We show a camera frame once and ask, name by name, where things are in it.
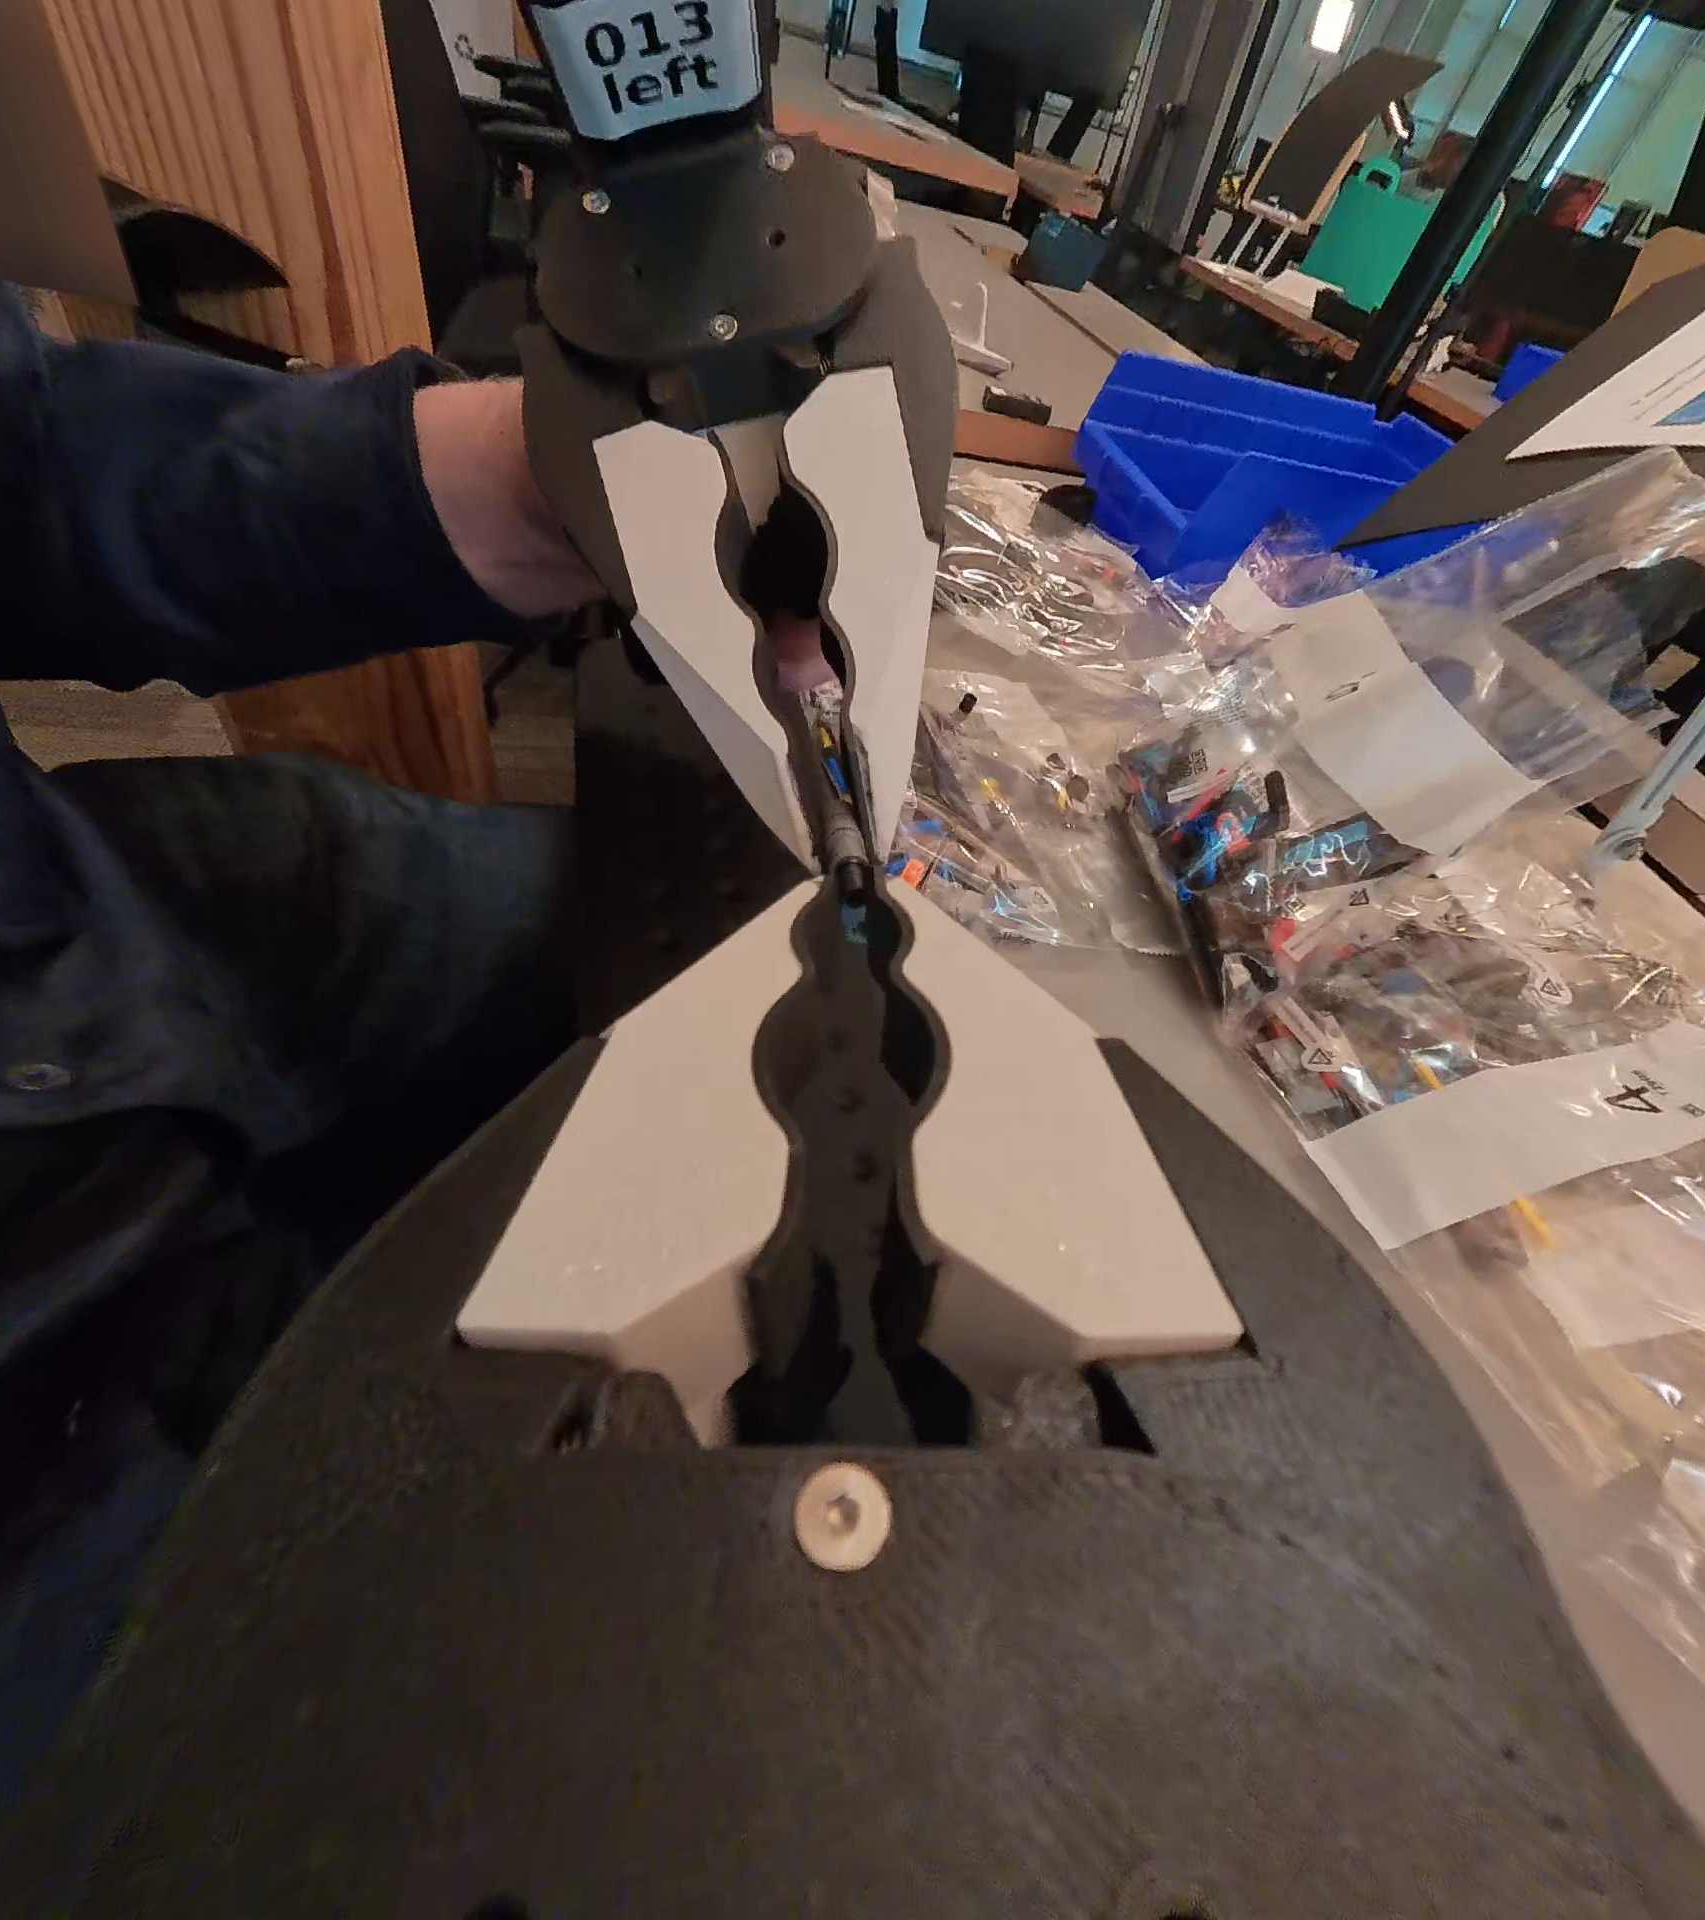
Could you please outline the tall clear lego bag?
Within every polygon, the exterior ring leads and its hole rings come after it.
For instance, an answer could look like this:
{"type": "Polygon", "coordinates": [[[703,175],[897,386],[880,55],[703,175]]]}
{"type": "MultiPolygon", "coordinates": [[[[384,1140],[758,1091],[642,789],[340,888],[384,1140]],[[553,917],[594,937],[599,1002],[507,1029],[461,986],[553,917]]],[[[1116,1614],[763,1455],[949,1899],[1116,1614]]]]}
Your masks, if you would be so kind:
{"type": "Polygon", "coordinates": [[[1651,654],[1705,593],[1705,480],[1643,448],[1339,593],[1331,552],[1254,553],[1320,596],[1264,630],[1208,620],[1116,773],[1175,901],[1240,888],[1271,911],[1649,772],[1651,654]]]}

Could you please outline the computer monitor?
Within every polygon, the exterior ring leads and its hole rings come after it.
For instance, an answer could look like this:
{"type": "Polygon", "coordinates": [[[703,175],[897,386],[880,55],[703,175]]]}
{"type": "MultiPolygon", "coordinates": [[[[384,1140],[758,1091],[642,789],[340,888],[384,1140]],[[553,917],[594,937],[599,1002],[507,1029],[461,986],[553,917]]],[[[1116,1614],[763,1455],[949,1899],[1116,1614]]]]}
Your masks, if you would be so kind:
{"type": "Polygon", "coordinates": [[[1153,20],[1153,1],[928,1],[923,54],[961,66],[961,137],[995,158],[1015,156],[1022,108],[1051,93],[1087,131],[1121,107],[1153,20]]]}

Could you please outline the dark grey lego pin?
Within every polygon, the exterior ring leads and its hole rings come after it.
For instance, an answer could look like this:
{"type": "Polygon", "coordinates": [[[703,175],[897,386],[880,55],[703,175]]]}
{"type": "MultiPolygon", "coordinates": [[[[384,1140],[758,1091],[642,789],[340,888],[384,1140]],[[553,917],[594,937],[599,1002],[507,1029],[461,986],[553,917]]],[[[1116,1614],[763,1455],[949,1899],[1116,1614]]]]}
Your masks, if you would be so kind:
{"type": "Polygon", "coordinates": [[[817,853],[843,901],[872,886],[872,790],[865,744],[845,707],[839,681],[799,695],[802,744],[817,785],[817,853]]]}

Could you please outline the green bag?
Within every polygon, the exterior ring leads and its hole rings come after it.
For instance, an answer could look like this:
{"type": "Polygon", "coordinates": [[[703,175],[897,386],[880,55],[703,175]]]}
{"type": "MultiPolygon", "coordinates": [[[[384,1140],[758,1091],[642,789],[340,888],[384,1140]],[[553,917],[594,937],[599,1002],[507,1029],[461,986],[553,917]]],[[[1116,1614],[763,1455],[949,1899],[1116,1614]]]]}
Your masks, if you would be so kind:
{"type": "Polygon", "coordinates": [[[1366,158],[1334,197],[1298,262],[1305,277],[1339,291],[1349,306],[1365,315],[1390,298],[1441,207],[1441,194],[1404,187],[1404,177],[1406,170],[1388,154],[1366,158]]]}

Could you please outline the black metal pole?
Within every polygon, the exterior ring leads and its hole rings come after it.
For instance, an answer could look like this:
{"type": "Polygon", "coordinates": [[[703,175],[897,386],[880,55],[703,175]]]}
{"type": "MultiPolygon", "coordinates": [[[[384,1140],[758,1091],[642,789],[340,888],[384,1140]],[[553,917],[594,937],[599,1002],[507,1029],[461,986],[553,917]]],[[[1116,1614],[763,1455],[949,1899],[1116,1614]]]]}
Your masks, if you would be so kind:
{"type": "Polygon", "coordinates": [[[1426,323],[1453,279],[1489,207],[1510,183],[1562,86],[1579,66],[1608,11],[1608,1],[1550,1],[1537,32],[1518,57],[1510,81],[1489,108],[1477,141],[1392,287],[1380,303],[1361,344],[1349,359],[1341,391],[1395,417],[1421,364],[1426,323]]]}

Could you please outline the person's left hand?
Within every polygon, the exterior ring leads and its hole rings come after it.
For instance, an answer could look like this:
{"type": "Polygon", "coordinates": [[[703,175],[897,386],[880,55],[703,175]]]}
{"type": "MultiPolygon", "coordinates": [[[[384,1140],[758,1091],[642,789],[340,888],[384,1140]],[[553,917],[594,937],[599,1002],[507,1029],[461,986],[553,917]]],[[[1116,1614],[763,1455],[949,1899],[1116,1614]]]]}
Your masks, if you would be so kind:
{"type": "Polygon", "coordinates": [[[476,587],[514,615],[604,598],[534,468],[519,378],[437,381],[413,395],[418,472],[435,518],[476,587]]]}

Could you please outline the teal box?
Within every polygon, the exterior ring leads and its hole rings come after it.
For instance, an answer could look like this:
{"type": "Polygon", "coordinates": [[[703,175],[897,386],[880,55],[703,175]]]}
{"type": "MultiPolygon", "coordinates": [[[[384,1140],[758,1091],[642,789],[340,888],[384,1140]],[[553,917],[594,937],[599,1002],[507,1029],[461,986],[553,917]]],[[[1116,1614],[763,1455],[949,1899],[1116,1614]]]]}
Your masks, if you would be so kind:
{"type": "Polygon", "coordinates": [[[1109,231],[1066,211],[1046,209],[1012,260],[1017,282],[1078,293],[1095,279],[1109,252],[1109,231]]]}

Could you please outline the black office chair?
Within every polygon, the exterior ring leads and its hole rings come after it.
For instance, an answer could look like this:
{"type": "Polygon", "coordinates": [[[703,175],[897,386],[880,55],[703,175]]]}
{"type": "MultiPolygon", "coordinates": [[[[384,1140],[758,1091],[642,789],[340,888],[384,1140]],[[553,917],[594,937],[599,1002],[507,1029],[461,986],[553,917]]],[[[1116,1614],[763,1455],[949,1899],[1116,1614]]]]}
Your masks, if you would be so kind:
{"type": "Polygon", "coordinates": [[[539,204],[527,153],[500,132],[529,120],[461,91],[429,1],[381,9],[435,354],[473,376],[514,376],[519,335],[538,318],[539,204]]]}

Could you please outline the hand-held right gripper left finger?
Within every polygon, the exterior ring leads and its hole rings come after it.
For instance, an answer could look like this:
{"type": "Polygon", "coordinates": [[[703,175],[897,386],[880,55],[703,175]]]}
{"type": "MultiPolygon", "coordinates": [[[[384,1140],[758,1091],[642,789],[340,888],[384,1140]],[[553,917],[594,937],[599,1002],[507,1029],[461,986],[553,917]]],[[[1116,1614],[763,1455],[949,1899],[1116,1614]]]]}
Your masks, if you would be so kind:
{"type": "Polygon", "coordinates": [[[792,1164],[753,1041],[799,985],[799,911],[821,889],[787,889],[604,1033],[456,1319],[468,1345],[659,1374],[696,1438],[734,1438],[730,1389],[753,1362],[744,1275],[792,1164]]]}

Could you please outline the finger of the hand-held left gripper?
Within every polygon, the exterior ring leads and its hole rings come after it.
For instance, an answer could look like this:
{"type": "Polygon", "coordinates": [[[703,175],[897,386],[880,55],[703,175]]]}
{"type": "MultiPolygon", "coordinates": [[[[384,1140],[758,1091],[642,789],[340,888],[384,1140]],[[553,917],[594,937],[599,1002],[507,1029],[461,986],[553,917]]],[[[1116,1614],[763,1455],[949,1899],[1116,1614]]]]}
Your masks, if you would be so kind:
{"type": "Polygon", "coordinates": [[[783,426],[631,424],[594,444],[631,627],[753,811],[819,869],[817,804],[793,765],[799,700],[834,683],[817,622],[744,598],[744,560],[783,485],[783,426]]]}
{"type": "Polygon", "coordinates": [[[885,865],[911,782],[938,577],[892,368],[829,371],[783,420],[781,466],[826,533],[822,611],[851,669],[845,719],[885,865]]]}

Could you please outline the brown background desk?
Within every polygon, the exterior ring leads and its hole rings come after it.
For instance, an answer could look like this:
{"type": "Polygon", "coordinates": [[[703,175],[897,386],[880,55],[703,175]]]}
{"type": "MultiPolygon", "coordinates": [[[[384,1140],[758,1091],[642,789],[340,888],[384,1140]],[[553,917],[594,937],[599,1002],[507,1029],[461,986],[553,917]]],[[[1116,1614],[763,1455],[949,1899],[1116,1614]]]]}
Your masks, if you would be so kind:
{"type": "Polygon", "coordinates": [[[855,102],[810,69],[775,69],[771,105],[773,122],[788,137],[814,137],[848,156],[984,194],[996,204],[1012,204],[1020,188],[1020,173],[1010,163],[903,107],[855,102]]]}

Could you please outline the black leaning board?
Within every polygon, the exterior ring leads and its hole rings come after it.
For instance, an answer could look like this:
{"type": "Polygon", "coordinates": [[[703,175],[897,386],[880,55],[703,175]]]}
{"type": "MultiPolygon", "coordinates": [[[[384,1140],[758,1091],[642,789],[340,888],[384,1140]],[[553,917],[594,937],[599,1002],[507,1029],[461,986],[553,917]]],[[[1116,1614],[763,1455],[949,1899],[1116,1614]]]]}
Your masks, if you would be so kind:
{"type": "Polygon", "coordinates": [[[1383,45],[1358,57],[1288,120],[1279,141],[1249,173],[1238,209],[1295,231],[1320,226],[1368,134],[1438,69],[1441,59],[1383,45]]]}

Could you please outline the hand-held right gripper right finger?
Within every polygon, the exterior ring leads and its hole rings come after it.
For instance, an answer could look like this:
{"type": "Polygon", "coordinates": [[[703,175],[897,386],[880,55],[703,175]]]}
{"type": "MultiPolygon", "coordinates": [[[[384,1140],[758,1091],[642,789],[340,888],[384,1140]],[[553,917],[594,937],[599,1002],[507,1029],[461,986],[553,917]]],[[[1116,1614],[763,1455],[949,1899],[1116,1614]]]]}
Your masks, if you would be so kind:
{"type": "Polygon", "coordinates": [[[961,1445],[1030,1380],[1235,1350],[1240,1312],[1095,1029],[918,894],[862,905],[889,1099],[865,1295],[904,1432],[961,1445]]]}

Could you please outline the clear lego parts bag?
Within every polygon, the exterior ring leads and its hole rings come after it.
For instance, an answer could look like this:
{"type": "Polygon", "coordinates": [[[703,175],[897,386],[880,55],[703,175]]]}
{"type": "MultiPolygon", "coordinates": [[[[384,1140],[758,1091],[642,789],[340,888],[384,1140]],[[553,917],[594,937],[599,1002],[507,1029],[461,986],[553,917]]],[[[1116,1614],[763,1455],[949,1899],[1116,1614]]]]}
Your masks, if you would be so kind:
{"type": "Polygon", "coordinates": [[[1162,714],[1146,685],[1058,661],[935,661],[892,874],[990,940],[1191,961],[1124,763],[1162,714]]]}
{"type": "Polygon", "coordinates": [[[935,608],[1015,654],[1107,680],[1221,668],[1255,642],[1209,593],[1153,579],[1133,548],[1061,511],[1053,489],[986,466],[949,483],[935,608]]]}

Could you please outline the wooden cabinet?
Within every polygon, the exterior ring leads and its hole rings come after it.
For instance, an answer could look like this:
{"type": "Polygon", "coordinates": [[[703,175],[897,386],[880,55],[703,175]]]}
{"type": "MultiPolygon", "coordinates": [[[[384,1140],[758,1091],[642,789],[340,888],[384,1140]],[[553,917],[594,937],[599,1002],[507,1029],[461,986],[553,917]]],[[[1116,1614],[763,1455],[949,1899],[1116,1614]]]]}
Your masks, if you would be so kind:
{"type": "MultiPolygon", "coordinates": [[[[372,1],[48,1],[101,170],[238,229],[285,291],[215,298],[241,335],[316,366],[430,345],[383,9],[372,1]]],[[[217,702],[239,755],[323,755],[451,801],[497,801],[473,644],[217,702]]]]}

